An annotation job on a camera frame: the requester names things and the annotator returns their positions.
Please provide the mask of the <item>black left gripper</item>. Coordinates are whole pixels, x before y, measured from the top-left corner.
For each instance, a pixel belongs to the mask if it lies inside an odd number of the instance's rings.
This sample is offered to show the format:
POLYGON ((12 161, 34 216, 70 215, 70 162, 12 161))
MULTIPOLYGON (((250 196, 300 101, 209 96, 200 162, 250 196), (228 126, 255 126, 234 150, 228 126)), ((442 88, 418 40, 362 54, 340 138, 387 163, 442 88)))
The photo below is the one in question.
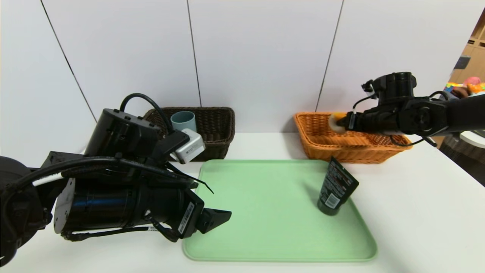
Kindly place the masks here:
POLYGON ((190 237, 195 229, 206 234, 232 217, 231 211, 203 207, 191 184, 142 184, 138 188, 138 223, 152 224, 168 240, 190 237))

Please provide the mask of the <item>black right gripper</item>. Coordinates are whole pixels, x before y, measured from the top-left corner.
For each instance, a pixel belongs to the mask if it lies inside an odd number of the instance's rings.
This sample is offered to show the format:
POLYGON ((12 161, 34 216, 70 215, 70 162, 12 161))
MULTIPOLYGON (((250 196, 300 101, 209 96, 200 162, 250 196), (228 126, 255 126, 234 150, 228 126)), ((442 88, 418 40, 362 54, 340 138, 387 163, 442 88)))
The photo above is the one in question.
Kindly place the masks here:
POLYGON ((348 112, 347 116, 336 119, 336 125, 355 132, 383 132, 384 120, 385 116, 378 111, 348 112))

